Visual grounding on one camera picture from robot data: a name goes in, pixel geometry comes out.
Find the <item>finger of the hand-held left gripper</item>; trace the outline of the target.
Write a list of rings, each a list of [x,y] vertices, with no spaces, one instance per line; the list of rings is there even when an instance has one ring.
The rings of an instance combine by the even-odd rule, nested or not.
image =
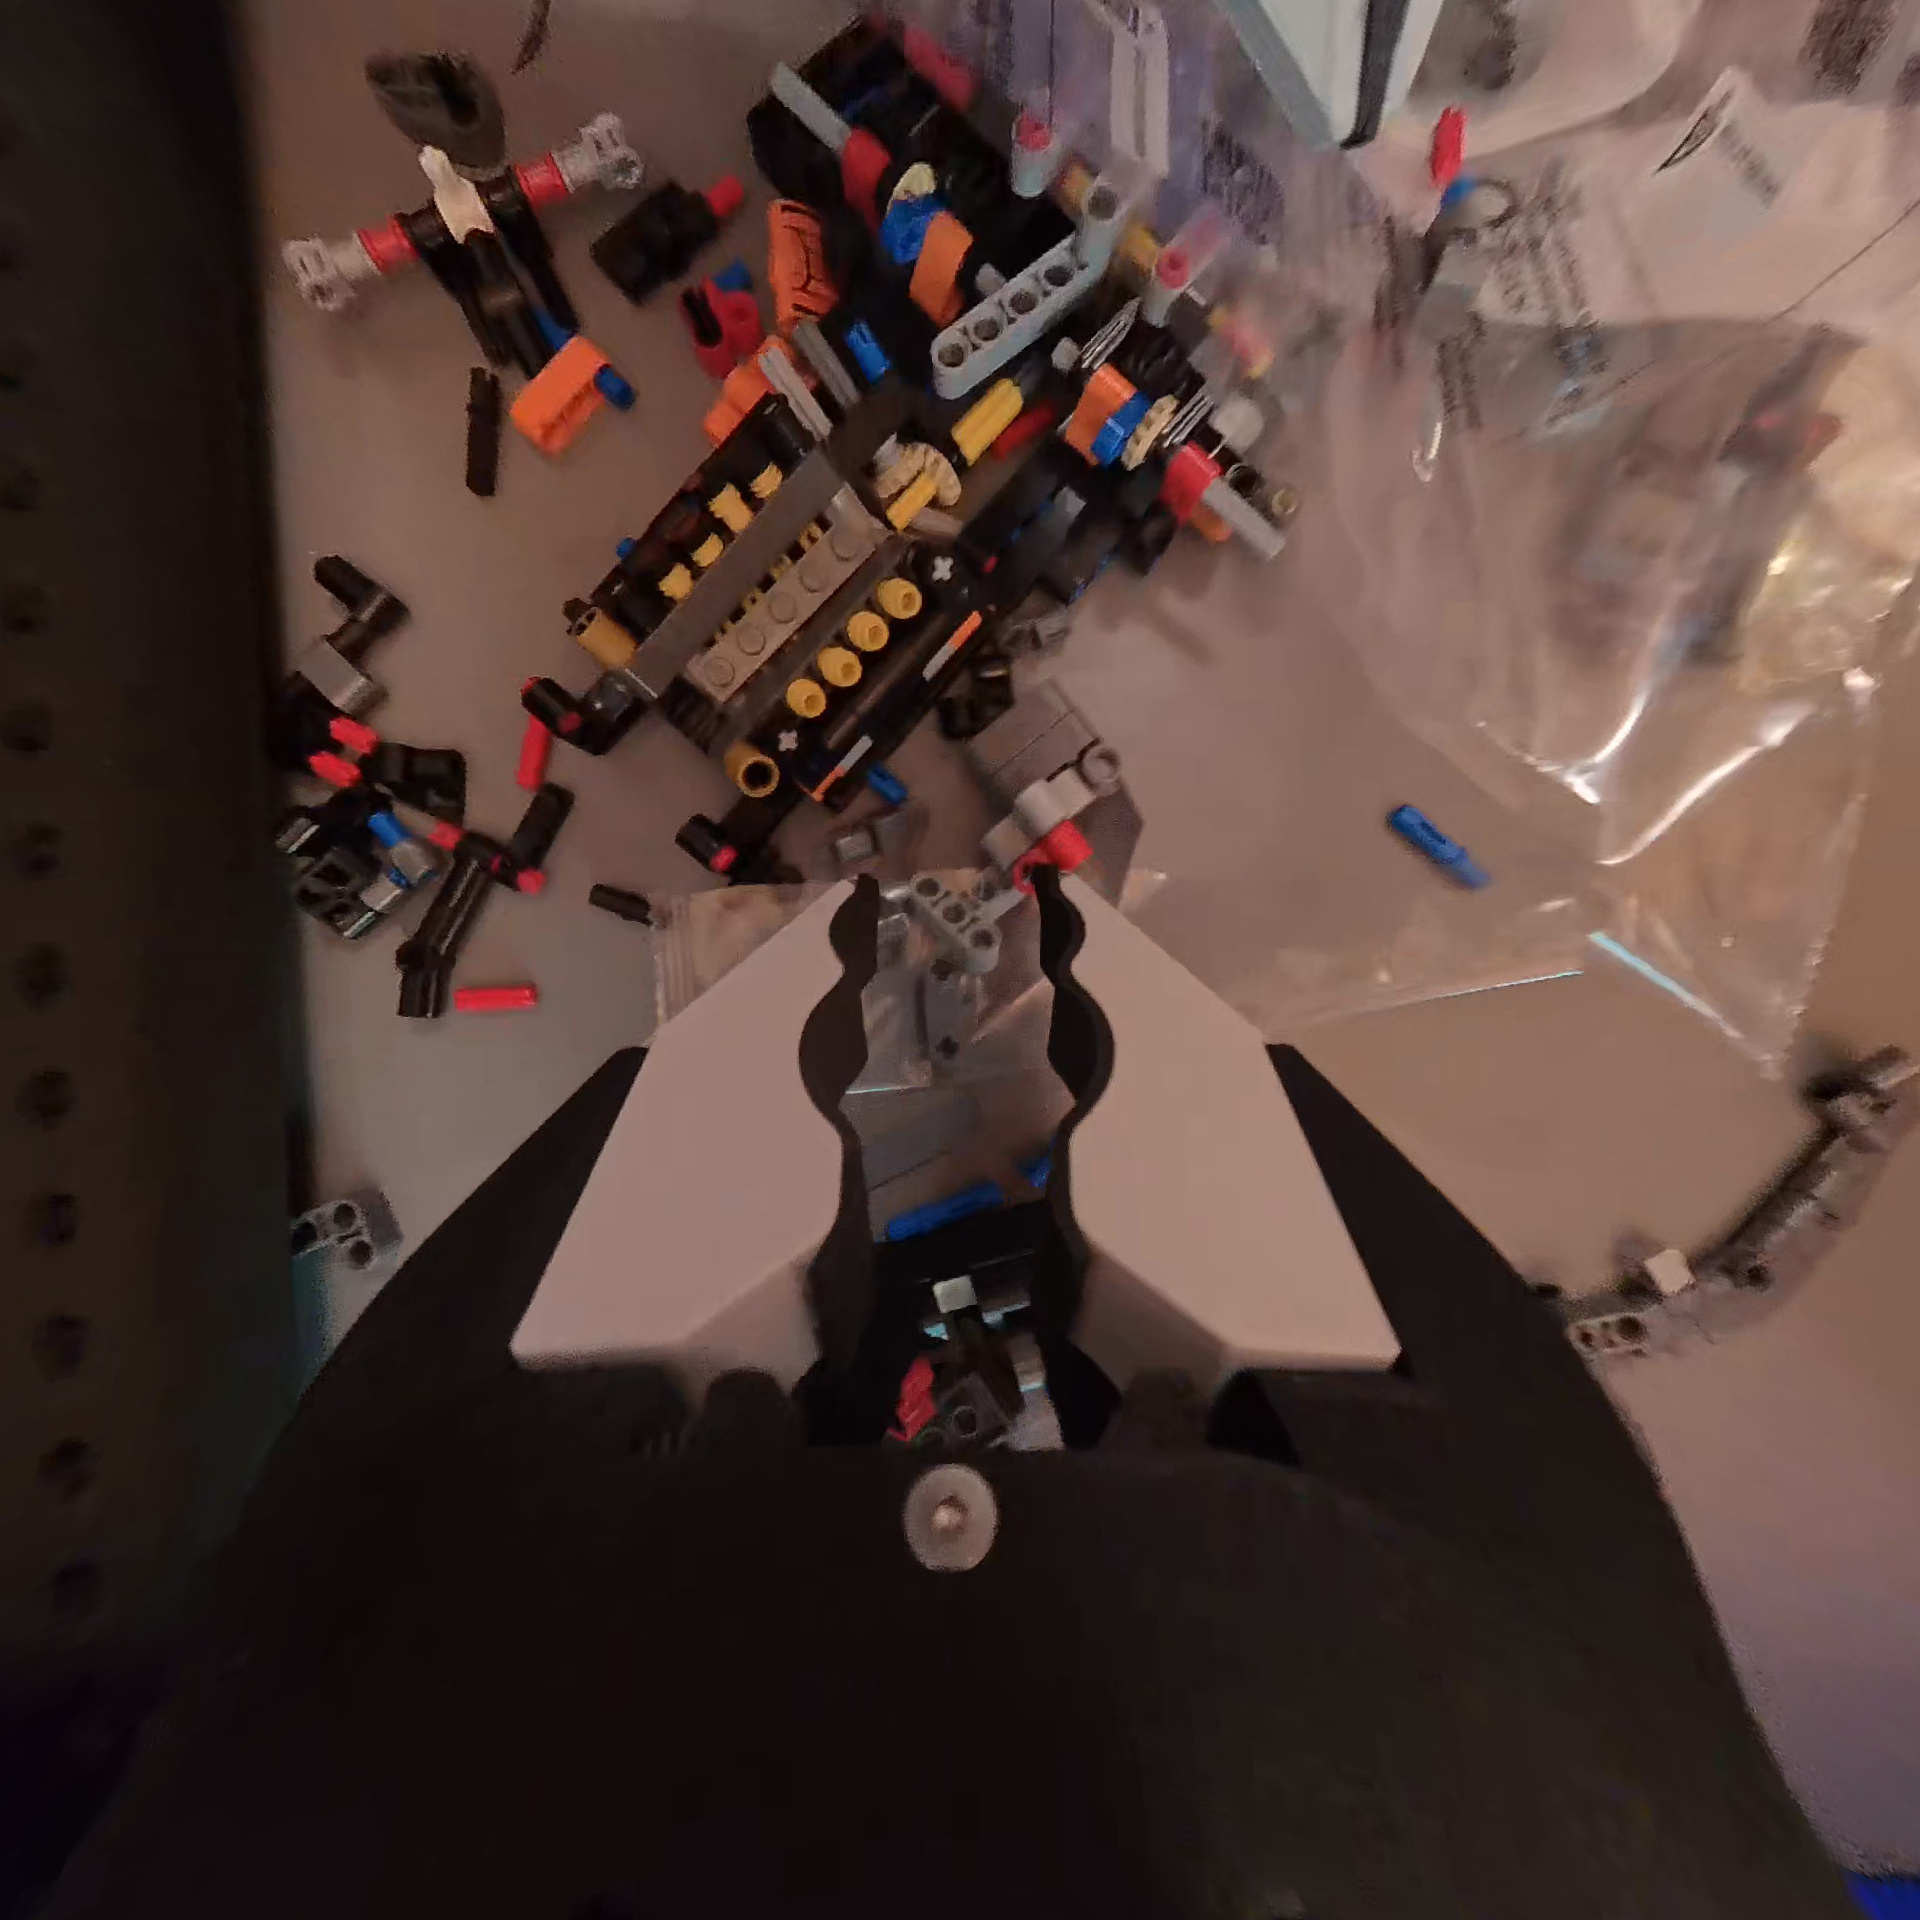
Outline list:
[[[1443,2],[1215,2],[1294,134],[1363,149],[1407,104]]]

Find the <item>pile of lego pieces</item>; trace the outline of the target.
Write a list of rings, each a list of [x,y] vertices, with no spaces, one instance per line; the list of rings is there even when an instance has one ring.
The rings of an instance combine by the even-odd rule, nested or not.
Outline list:
[[[831,295],[829,334],[821,344],[815,344],[818,327],[813,318],[784,322],[761,342],[759,392],[727,409],[722,424],[712,424],[710,440],[718,448],[733,438],[736,422],[765,400],[784,400],[806,430],[816,441],[831,441],[835,461],[881,496],[888,520],[911,529],[911,496],[922,480],[934,480],[934,474],[922,472],[898,488],[865,477],[865,466],[911,427],[941,455],[975,466],[1019,419],[1029,387],[1049,397],[1075,376],[1079,389],[1072,413],[1063,416],[1063,430],[1072,458],[1101,474],[1107,454],[1121,458],[1121,426],[1150,419],[1161,392],[1128,389],[1118,359],[1097,365],[1088,350],[1078,357],[1062,352],[1078,311],[1110,278],[1121,231],[1129,223],[1133,207],[1122,183],[1093,176],[1083,181],[1083,192],[1067,214],[1056,210],[1049,176],[1038,176],[1035,183],[1023,179],[1023,170],[1040,161],[1040,147],[1026,145],[1019,130],[1014,181],[986,189],[976,203],[998,215],[1046,209],[1056,243],[1017,272],[982,280],[1000,269],[1000,229],[976,219],[971,202],[950,192],[950,161],[963,155],[970,143],[978,145],[982,135],[937,135],[931,143],[889,147],[882,141],[885,123],[846,119],[840,110],[835,95],[842,81],[881,48],[888,48],[904,86],[925,95],[926,107],[954,129],[966,123],[970,102],[936,81],[934,70],[913,51],[911,38],[849,33],[831,41],[813,66],[775,72],[768,97],[753,110],[757,163],[773,183],[797,189],[801,214],[821,214],[829,219],[826,269],[832,266],[832,243],[855,233],[855,278],[845,295]],[[993,647],[1001,635],[1001,617],[1015,610],[1026,590],[1019,567],[1049,558],[1040,525],[1034,520],[1017,536],[982,536],[971,522],[963,529],[957,552],[989,582],[998,615]],[[744,808],[736,793],[722,821],[690,816],[679,845],[725,882],[789,882],[793,877],[775,861],[775,840],[789,815],[792,810],[766,815]],[[1034,871],[1040,867],[1062,871],[1031,855],[1014,877],[1000,877],[1003,886],[1035,902]],[[648,1047],[621,1056],[632,1065],[625,1098]],[[513,1359],[513,1333],[623,1107],[610,1110],[606,1123],[593,1119],[594,1101],[610,1094],[610,1080],[594,1077],[456,1217],[449,1217],[321,1369],[301,1408],[305,1422],[328,1422],[350,1442],[359,1442],[361,1434],[378,1429],[446,1421],[469,1401],[506,1394],[517,1382],[562,1377],[523,1371]],[[961,1374],[961,1385],[976,1390],[989,1408],[994,1407],[1000,1385],[1006,1385],[1014,1407],[1003,1422],[1019,1425],[1023,1374],[1000,1337],[994,1315],[1001,1299],[982,1289],[963,1304],[951,1304],[950,1285],[957,1275],[937,1271],[941,1302],[926,1312],[907,1311],[888,1293],[888,1279],[877,1269],[877,1259],[893,1250],[894,1243],[874,1247],[877,1312],[854,1377],[829,1379],[818,1365],[801,1382],[818,1389],[831,1439],[851,1434],[863,1446],[893,1434],[898,1446],[918,1446],[950,1426],[946,1403],[954,1393],[941,1383],[929,1389],[929,1418],[919,1429],[902,1426],[896,1418],[906,1382],[922,1371],[926,1328],[945,1333],[931,1365]],[[1031,1331],[1034,1271],[1029,1274],[1029,1283],[1015,1295],[1015,1335],[1026,1341],[1049,1389]]]

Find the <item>light grey lego connector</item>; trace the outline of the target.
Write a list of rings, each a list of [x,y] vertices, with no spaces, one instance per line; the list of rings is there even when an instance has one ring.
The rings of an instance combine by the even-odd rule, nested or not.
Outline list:
[[[403,1231],[382,1190],[358,1190],[297,1214],[291,1224],[294,1259],[321,1259],[366,1274],[403,1248]]]

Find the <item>grey red lego axle assembly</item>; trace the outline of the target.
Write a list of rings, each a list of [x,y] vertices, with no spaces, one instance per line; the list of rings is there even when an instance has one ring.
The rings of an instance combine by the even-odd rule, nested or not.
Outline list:
[[[478,176],[421,149],[431,199],[345,239],[285,243],[281,266],[302,299],[339,315],[401,272],[424,270],[463,315],[491,371],[537,376],[581,327],[544,229],[544,214],[590,191],[635,189],[642,163],[610,113],[558,149]]]

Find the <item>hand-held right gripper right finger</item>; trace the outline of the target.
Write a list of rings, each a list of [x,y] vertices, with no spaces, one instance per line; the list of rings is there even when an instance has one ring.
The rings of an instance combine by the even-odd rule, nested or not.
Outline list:
[[[1040,867],[1048,1150],[1031,1333],[1065,1434],[1129,1390],[1392,1379],[1392,1331],[1257,1029],[1087,880]]]

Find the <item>partly built lego engine block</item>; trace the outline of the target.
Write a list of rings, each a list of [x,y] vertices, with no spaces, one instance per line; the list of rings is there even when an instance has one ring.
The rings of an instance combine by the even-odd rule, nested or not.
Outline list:
[[[747,810],[845,815],[994,631],[986,576],[765,400],[567,603],[587,683],[520,699],[562,747],[603,757],[654,721]]]

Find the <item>light grey lego cross beam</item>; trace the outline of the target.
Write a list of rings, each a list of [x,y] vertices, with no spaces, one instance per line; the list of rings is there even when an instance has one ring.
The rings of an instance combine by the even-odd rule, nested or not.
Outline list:
[[[931,963],[966,976],[990,976],[1001,963],[1001,922],[1024,902],[993,869],[950,882],[937,871],[881,888],[885,907],[906,920]]]

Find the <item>loose blue lego pin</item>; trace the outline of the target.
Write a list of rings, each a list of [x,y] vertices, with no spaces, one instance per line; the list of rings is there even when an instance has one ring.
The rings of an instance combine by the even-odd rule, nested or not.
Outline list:
[[[1431,816],[1414,806],[1392,808],[1384,825],[1421,861],[1447,877],[1457,888],[1485,893],[1493,877],[1477,862],[1477,855],[1446,833]]]

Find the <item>clear bags of parts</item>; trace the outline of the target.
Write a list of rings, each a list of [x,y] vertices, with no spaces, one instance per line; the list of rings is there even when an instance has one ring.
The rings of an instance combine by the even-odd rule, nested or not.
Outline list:
[[[1144,929],[1272,1041],[1621,970],[1774,1069],[1915,633],[1915,6],[1446,6],[1353,152],[1168,35],[1288,530],[1079,621]]]

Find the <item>black perforated board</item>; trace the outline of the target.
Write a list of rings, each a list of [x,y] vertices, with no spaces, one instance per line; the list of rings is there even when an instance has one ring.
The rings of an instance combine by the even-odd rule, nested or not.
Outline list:
[[[278,558],[225,6],[2,7],[5,1667],[129,1661],[297,1390]]]

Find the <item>black curved lego piece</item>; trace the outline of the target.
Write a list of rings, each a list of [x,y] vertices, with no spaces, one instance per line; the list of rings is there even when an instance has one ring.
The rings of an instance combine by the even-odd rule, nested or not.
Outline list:
[[[1662,1247],[1608,1287],[1550,1299],[1592,1368],[1754,1328],[1814,1283],[1915,1135],[1915,1058],[1883,1047],[1809,1081],[1809,1141],[1739,1219],[1695,1250]]]

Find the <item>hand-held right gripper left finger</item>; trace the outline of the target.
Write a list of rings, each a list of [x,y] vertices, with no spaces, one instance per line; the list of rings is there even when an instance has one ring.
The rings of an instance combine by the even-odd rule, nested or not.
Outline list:
[[[840,880],[659,1027],[513,1333],[523,1371],[854,1377],[877,1283],[849,1094],[878,923],[878,882]]]

